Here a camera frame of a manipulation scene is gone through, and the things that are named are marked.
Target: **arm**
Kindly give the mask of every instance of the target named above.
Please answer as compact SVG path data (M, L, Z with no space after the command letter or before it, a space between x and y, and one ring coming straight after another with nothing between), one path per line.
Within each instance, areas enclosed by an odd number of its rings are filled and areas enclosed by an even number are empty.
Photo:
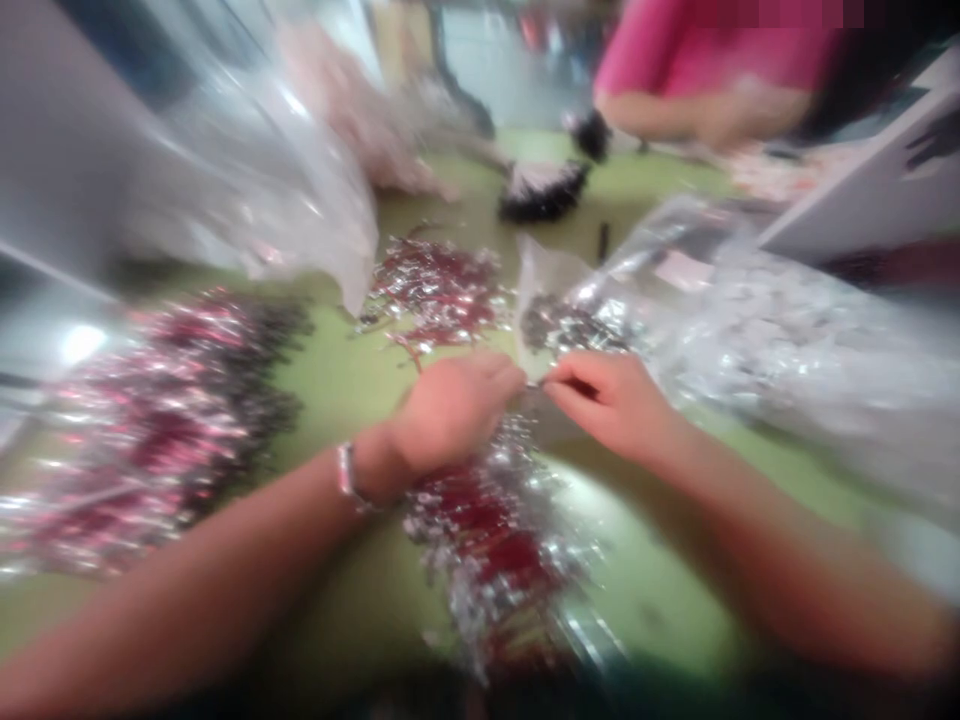
M774 87L759 94L728 90L672 98L599 93L594 100L607 124L625 133L651 141L695 138L717 152L785 134L799 124L811 102L809 92Z
M355 438L357 486L391 504L466 457L524 380L502 354L435 363L396 417ZM226 677L364 521L337 486L336 452L321 453L158 551L14 657L0 670L0 717L129 713Z
M912 680L947 667L955 628L945 603L688 423L634 356L571 353L544 389L701 509L754 619L792 650Z

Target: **woman in pink shirt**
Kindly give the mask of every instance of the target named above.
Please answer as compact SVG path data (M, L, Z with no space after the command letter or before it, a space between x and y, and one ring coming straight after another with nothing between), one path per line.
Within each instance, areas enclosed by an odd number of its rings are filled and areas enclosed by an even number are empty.
M774 137L809 109L842 26L842 0L632 0L594 104L645 140Z

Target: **person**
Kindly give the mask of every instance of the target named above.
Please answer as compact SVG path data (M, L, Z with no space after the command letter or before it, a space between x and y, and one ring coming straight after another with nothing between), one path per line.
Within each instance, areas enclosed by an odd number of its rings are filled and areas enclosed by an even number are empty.
M757 17L722 16L746 9L632 0L597 73L595 108L642 140L695 139L717 152L787 133L824 79L842 8L832 18L828 3L781 0L770 17L756 4Z
M390 505L426 473L468 457L524 383L504 354L434 363L394 417L354 438L358 491ZM896 691L913 711L947 677L957 650L951 609L690 424L637 358L573 352L543 387L600 443L696 506L751 619L771 638L807 661L868 681L874 697ZM128 717L236 673L317 568L367 521L337 476L337 453L325 450L104 587L0 669L0 718ZM550 701L561 702L565 690L554 687ZM530 697L510 695L511 707ZM564 717L574 717L587 706L562 707ZM486 709L488 717L523 714ZM687 716L750 715L726 713L711 700Z

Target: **light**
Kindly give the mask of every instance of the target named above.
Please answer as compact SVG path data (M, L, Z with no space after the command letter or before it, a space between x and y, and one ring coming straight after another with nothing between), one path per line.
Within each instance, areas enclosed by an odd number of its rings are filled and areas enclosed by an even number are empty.
M107 334L91 325L77 325L67 333L60 345L60 360L66 366L76 365L93 355L107 339Z

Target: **green tabletop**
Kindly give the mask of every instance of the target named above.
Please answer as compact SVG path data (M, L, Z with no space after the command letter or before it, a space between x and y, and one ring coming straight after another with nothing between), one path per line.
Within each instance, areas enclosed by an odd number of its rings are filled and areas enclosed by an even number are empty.
M502 141L523 158L571 153L569 141L559 134L512 132ZM504 282L513 283L518 229L495 219L501 178L456 158L436 158L433 164L460 188L461 201L383 196L382 232L402 233L423 218L446 223L438 237L498 251ZM595 264L601 222L611 225L612 250L650 208L690 190L728 188L719 173L706 167L662 156L617 157L594 171L581 207L567 219L525 229L544 246L569 250ZM214 281L247 284L225 273L185 270L162 294ZM332 281L316 275L298 281L297 288L314 299L317 332L291 364L277 371L277 385L306 403L296 431L276 441L277 472L386 417L415 380L412 366L398 367L406 358L403 351L384 349L382 335L353 336L350 319L335 305ZM509 333L496 333L490 342L513 352ZM780 434L706 414L698 419L787 492L834 522L859 529L864 509L878 502L852 478L841 477ZM621 642L698 674L721 673L735 664L749 644L722 604L709 545L684 503L592 440L556 448L547 459L570 481L562 503L575 508L609 545L589 594ZM8 473L6 488L22 486L29 467L21 463ZM0 586L0 657L74 610L95 589L95 583L53 575ZM424 630L441 637L449 633L442 590L427 587L419 551L404 537L399 515L387 516L318 572L314 589L260 654L253 682L274 711L329 702L375 678L435 661L439 653L423 641Z

